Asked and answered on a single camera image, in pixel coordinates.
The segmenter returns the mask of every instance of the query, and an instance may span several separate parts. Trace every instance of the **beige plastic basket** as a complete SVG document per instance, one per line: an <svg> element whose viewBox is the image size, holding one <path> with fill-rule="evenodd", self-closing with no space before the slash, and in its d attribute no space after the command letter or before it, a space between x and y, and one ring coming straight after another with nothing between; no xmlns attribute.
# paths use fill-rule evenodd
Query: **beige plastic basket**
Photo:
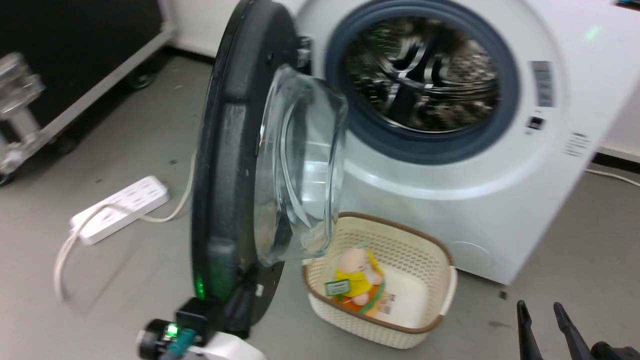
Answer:
<svg viewBox="0 0 640 360"><path fill-rule="evenodd" d="M370 318L339 307L325 295L335 280L340 256L365 243L385 272L389 309ZM449 310L458 275L449 250L438 240L409 227L359 213L341 213L337 234L327 253L302 266L311 307L318 316L362 338L411 348L440 325Z"/></svg>

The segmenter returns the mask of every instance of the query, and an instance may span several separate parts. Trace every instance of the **green led light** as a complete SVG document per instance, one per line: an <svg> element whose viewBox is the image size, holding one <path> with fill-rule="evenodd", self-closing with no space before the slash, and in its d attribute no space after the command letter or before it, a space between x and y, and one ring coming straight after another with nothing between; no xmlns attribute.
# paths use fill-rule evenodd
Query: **green led light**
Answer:
<svg viewBox="0 0 640 360"><path fill-rule="evenodd" d="M585 41L592 41L593 39L595 39L598 34L602 31L602 27L599 25L594 25L591 26L587 32L584 34L584 40Z"/></svg>
<svg viewBox="0 0 640 360"><path fill-rule="evenodd" d="M174 323L170 323L166 327L166 330L164 331L164 333L170 338L175 338L176 336L178 336L178 325L175 325Z"/></svg>
<svg viewBox="0 0 640 360"><path fill-rule="evenodd" d="M204 284L202 283L202 277L196 276L196 295L198 299L204 300Z"/></svg>

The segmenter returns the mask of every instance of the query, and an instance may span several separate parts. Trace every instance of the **yellow plush toy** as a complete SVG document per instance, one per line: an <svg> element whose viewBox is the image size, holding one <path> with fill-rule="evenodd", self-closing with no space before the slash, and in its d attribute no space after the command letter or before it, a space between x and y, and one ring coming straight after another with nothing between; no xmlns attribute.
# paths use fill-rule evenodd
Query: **yellow plush toy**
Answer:
<svg viewBox="0 0 640 360"><path fill-rule="evenodd" d="M384 293L384 272L373 253L358 247L347 250L335 271L338 281L348 280L349 291L335 300L355 311L377 311L375 303Z"/></svg>

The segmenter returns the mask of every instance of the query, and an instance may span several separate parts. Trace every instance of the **white washing machine body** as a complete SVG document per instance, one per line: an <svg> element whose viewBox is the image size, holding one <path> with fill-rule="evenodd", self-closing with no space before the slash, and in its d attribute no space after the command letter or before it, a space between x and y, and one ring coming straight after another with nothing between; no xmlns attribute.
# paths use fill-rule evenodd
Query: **white washing machine body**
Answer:
<svg viewBox="0 0 640 360"><path fill-rule="evenodd" d="M312 74L320 78L331 70L332 42L351 36L341 32L344 24L370 4L381 6L279 2L313 39ZM410 2L385 3L401 9ZM439 164L383 154L351 132L342 209L424 231L452 250L460 269L510 284L638 85L640 13L604 0L452 4L483 20L511 53L517 73L508 76L518 88L508 125L477 154ZM542 120L539 129L532 118Z"/></svg>

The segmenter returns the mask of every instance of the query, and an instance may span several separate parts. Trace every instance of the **metal frame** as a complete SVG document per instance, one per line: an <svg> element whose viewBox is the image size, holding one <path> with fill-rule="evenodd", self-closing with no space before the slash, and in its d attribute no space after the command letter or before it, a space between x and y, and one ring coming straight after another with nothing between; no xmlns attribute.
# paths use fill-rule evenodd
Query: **metal frame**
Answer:
<svg viewBox="0 0 640 360"><path fill-rule="evenodd" d="M170 0L158 0L158 4L164 19L160 34L120 64L51 123L41 128L28 108L18 111L12 118L6 119L18 132L21 141L8 143L0 135L0 176L8 176L16 171L28 158L62 132L78 115L173 38L176 26L171 2Z"/></svg>

